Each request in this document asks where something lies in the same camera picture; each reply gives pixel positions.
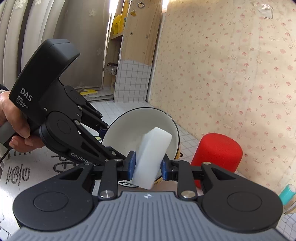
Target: silver bolt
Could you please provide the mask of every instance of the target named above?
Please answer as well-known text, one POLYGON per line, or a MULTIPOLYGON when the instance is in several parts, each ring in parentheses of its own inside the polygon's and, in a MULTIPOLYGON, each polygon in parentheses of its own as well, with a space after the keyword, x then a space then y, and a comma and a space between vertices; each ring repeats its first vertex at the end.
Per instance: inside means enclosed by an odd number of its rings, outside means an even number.
POLYGON ((195 197, 195 195, 196 195, 195 192, 190 191, 190 190, 186 190, 186 191, 181 192, 181 196, 184 198, 192 198, 192 197, 195 197))
POLYGON ((102 198, 111 198, 114 196, 114 192, 112 192, 111 190, 104 190, 100 193, 100 196, 102 198))

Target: red cylinder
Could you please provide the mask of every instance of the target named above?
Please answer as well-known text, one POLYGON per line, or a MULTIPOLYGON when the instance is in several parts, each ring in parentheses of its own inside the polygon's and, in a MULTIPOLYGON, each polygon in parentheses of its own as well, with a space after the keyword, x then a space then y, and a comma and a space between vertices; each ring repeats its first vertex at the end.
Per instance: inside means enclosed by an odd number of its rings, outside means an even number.
MULTIPOLYGON (((203 162, 209 161, 235 172, 242 155, 242 148, 235 140, 221 134, 209 133, 200 140, 191 165, 201 166, 203 162)), ((195 185, 200 188, 199 180, 195 181, 195 185)))

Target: human hand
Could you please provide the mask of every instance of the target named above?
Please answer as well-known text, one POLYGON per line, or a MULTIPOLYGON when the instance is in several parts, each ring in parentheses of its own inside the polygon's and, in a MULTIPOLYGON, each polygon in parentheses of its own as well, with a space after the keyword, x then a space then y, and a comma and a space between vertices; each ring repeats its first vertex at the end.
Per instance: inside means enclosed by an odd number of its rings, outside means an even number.
POLYGON ((20 136, 13 136, 9 146, 18 152, 28 152, 44 146, 40 137, 30 135, 30 126, 22 112, 9 100, 10 91, 0 94, 0 126, 8 121, 20 136))

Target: green object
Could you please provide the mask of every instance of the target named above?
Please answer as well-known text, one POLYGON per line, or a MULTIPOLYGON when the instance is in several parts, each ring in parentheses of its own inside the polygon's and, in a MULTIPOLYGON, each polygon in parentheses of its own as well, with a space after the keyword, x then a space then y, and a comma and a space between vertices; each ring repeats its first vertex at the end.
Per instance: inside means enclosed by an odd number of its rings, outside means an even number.
POLYGON ((296 189, 292 184, 288 184, 285 189, 279 195, 283 206, 285 206, 295 195, 296 189))

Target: white block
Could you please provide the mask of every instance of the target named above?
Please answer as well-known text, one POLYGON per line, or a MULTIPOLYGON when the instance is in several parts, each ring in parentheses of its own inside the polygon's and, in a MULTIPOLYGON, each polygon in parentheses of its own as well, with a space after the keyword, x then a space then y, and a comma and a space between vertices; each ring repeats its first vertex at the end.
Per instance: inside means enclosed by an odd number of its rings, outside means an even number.
POLYGON ((158 127, 143 136, 136 152, 136 167, 132 179, 134 185, 145 189, 152 188, 172 137, 158 127))

